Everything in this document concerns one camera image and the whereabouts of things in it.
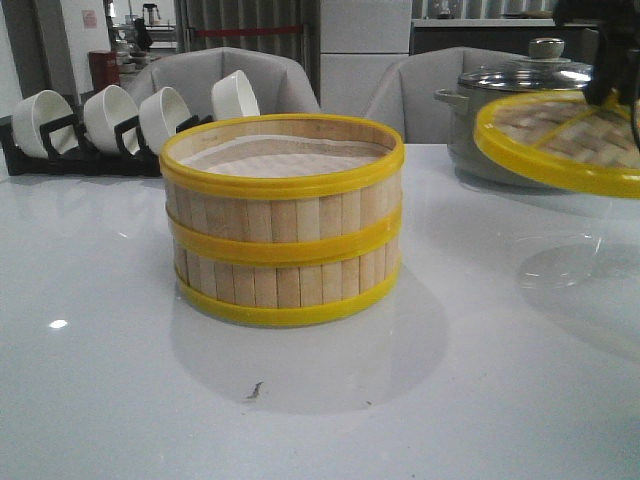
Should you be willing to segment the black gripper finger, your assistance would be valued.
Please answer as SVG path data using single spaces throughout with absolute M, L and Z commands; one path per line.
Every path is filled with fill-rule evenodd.
M 591 80 L 584 88 L 585 100 L 601 105 L 618 83 L 625 61 L 625 39 L 600 29 L 585 29 L 584 60 L 592 66 Z

